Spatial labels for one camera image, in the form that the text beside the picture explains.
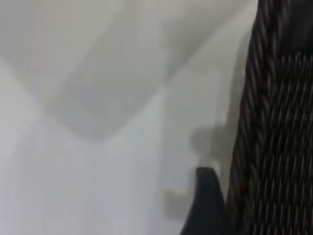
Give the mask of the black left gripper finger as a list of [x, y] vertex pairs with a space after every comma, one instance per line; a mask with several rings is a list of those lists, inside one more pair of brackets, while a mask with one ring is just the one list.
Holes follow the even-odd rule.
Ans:
[[229, 221], [218, 176], [214, 169], [196, 169], [195, 194], [182, 235], [227, 235]]

